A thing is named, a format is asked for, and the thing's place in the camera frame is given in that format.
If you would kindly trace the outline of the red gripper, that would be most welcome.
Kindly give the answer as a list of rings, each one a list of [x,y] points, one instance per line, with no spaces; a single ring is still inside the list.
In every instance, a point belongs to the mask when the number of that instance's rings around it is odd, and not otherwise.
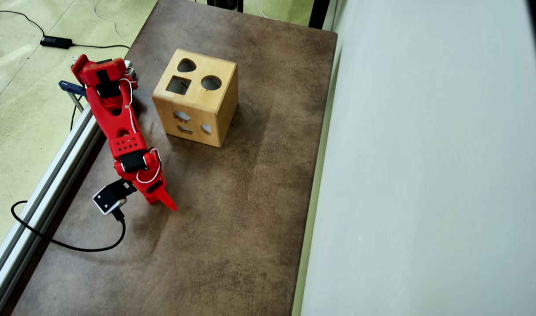
[[[125,153],[115,160],[115,170],[119,176],[133,184],[139,191],[151,194],[156,190],[156,198],[172,211],[177,205],[166,191],[163,181],[162,160],[156,148]]]

